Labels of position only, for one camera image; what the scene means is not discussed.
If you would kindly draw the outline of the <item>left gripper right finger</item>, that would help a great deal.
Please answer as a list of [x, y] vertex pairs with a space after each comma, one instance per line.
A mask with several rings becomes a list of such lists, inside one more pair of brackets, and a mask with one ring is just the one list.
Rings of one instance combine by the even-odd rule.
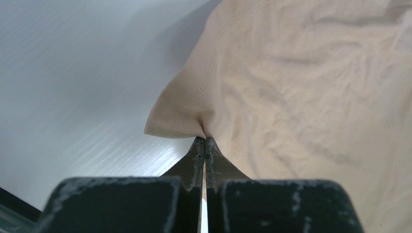
[[253, 180], [205, 141], [211, 233], [361, 233], [346, 191], [330, 180]]

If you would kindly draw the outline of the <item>beige t shirt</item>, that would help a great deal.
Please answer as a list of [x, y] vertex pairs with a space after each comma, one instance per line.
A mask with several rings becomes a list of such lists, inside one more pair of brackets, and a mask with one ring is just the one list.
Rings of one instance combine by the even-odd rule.
[[145, 134], [215, 138], [258, 179], [329, 179], [368, 233], [412, 230], [412, 3], [223, 0]]

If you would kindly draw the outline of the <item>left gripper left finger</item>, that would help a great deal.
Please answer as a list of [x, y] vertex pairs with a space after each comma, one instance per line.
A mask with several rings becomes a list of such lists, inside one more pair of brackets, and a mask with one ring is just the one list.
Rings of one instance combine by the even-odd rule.
[[51, 193], [37, 233], [198, 233], [205, 140], [159, 177], [75, 177]]

